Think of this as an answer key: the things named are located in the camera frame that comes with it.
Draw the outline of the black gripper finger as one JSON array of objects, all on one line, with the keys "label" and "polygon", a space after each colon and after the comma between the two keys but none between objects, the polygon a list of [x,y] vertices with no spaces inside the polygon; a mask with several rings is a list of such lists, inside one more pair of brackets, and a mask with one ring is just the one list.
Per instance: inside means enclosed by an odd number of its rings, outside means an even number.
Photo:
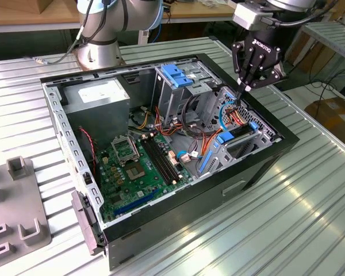
[{"label": "black gripper finger", "polygon": [[265,86],[269,86],[278,83],[286,79],[286,73],[282,63],[278,63],[273,67],[264,71],[256,71],[253,74],[249,74],[246,80],[244,91],[249,92],[251,90],[259,89]]},{"label": "black gripper finger", "polygon": [[237,41],[231,46],[234,72],[238,74],[238,87],[236,89],[237,106],[241,105],[243,93],[246,92],[248,85],[248,72],[245,68],[246,52],[245,42]]}]

